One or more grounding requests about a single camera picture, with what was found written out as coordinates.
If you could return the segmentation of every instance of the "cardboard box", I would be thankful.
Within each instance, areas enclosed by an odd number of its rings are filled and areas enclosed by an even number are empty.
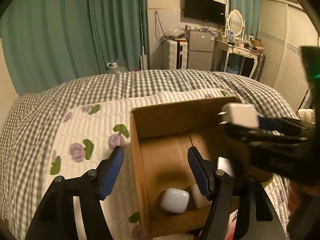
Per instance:
[[[251,44],[258,50],[261,50],[261,51],[264,50],[264,45],[261,44],[261,40],[253,40],[251,41]]]
[[[272,174],[249,165],[245,144],[223,132],[221,108],[235,97],[209,98],[135,108],[131,112],[132,154],[140,209],[140,223],[149,236],[183,233],[203,227],[210,206],[190,206],[180,215],[160,208],[166,189],[188,189],[196,184],[187,160],[196,146],[208,160],[230,158],[239,163],[241,177],[255,175],[266,185]],[[231,212],[237,208],[236,199]]]

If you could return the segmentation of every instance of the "gray checkered blanket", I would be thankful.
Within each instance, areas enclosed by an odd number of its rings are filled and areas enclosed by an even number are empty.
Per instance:
[[[44,166],[62,116],[71,108],[160,91],[221,88],[266,117],[296,118],[282,96],[255,80],[221,72],[149,70],[80,78],[42,94],[19,97],[0,138],[0,216],[24,239],[41,201]]]

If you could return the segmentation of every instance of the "table leg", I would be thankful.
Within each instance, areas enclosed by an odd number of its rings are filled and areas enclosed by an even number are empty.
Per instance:
[[[253,75],[254,71],[256,70],[257,64],[258,64],[258,58],[256,57],[256,58],[254,58],[253,68],[251,70],[249,78],[252,78],[252,75]]]
[[[213,71],[217,71],[217,64],[218,64],[217,50],[218,50],[218,48],[213,49],[213,58],[214,58],[214,70]]]
[[[241,69],[240,69],[239,76],[241,76],[241,73],[242,73],[242,69],[243,69],[243,65],[244,65],[244,59],[245,59],[245,57],[243,57],[243,59],[242,59],[242,64],[241,64]]]
[[[225,72],[225,71],[227,70],[228,60],[229,60],[229,50],[227,51],[226,63],[224,64],[224,70],[223,70],[223,72]]]

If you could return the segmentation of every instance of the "television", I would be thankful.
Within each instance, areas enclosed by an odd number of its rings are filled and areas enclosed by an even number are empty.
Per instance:
[[[184,17],[224,25],[226,5],[214,0],[184,0]]]

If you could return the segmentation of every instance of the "white power adapter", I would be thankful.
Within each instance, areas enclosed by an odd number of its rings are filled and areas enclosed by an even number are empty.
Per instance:
[[[259,119],[254,105],[241,103],[228,103],[221,109],[223,122],[231,122],[235,125],[250,129],[259,127]]]

